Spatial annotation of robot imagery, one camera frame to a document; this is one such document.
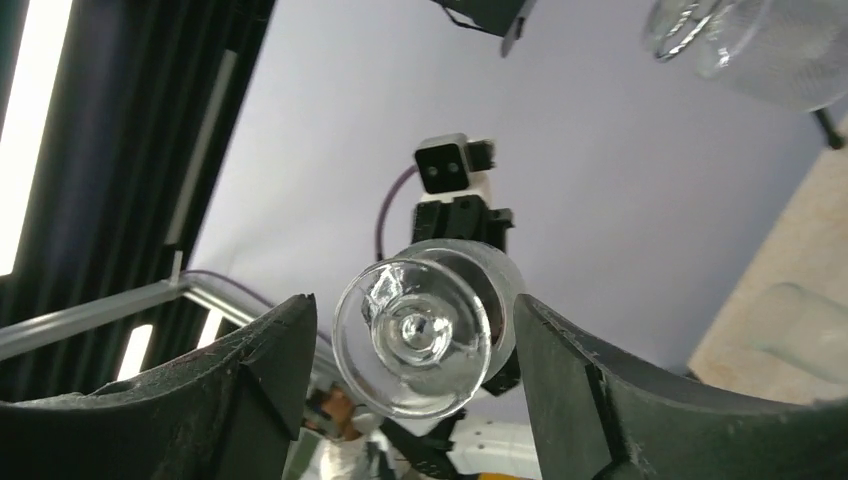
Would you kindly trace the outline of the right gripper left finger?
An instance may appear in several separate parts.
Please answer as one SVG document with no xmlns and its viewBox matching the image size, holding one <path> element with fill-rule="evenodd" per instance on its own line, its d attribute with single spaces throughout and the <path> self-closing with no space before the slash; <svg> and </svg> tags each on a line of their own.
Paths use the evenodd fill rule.
<svg viewBox="0 0 848 480">
<path fill-rule="evenodd" d="M 295 295 L 214 343 L 93 393 L 1 407 L 5 479 L 278 479 L 317 329 Z"/>
</svg>

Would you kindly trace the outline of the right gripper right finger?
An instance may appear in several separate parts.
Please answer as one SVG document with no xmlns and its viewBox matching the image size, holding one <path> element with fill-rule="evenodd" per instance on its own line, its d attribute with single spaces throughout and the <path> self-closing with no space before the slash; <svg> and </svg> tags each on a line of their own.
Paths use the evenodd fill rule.
<svg viewBox="0 0 848 480">
<path fill-rule="evenodd" d="M 675 375 L 540 300 L 514 308 L 546 479 L 843 479 L 847 404 L 791 405 Z"/>
</svg>

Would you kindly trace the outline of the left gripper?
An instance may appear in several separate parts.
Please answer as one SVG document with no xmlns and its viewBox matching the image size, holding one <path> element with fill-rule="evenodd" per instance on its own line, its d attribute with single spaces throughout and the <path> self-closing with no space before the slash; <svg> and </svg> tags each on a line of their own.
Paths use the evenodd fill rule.
<svg viewBox="0 0 848 480">
<path fill-rule="evenodd" d="M 413 214 L 411 243 L 431 239 L 472 240 L 507 251 L 508 230 L 514 227 L 509 208 L 492 209 L 477 195 L 419 202 Z"/>
</svg>

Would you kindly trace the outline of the clear ribbed wine glass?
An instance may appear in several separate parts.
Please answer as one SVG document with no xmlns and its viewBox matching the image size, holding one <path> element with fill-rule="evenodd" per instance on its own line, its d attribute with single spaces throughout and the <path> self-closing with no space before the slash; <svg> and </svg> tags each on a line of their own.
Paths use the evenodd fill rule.
<svg viewBox="0 0 848 480">
<path fill-rule="evenodd" d="M 747 314 L 751 348 L 821 380 L 847 383 L 847 306 L 795 283 L 762 292 Z"/>
<path fill-rule="evenodd" d="M 657 1 L 643 39 L 661 63 L 692 50 L 701 78 L 794 111 L 847 93 L 844 1 Z"/>
<path fill-rule="evenodd" d="M 335 311 L 332 348 L 346 385 L 375 412 L 442 419 L 507 364 L 516 264 L 490 245 L 432 239 L 361 272 Z"/>
</svg>

